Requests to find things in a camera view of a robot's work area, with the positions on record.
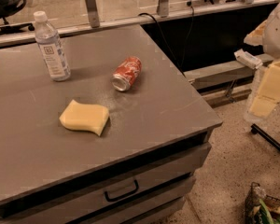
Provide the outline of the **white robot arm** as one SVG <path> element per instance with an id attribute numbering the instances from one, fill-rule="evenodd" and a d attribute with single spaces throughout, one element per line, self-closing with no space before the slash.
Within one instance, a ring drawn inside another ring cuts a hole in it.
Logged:
<path id="1" fill-rule="evenodd" d="M 266 21 L 248 34 L 244 42 L 257 46 L 273 57 L 273 62 L 264 69 L 252 104 L 248 112 L 253 116 L 267 118 L 280 102 L 280 3 Z"/>

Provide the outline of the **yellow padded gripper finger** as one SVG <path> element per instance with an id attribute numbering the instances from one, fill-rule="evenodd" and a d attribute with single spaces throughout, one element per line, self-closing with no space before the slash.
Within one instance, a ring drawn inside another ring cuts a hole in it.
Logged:
<path id="1" fill-rule="evenodd" d="M 271 63 L 264 72 L 256 97 L 248 112 L 266 118 L 280 102 L 280 60 Z"/>

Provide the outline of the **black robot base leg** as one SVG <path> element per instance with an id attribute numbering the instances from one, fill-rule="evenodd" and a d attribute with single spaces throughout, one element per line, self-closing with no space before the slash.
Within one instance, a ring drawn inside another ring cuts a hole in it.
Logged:
<path id="1" fill-rule="evenodd" d="M 262 138 L 264 138 L 269 144 L 275 147 L 280 152 L 280 143 L 278 143 L 275 139 L 269 136 L 265 131 L 263 131 L 258 125 L 251 125 L 252 134 L 259 134 Z"/>

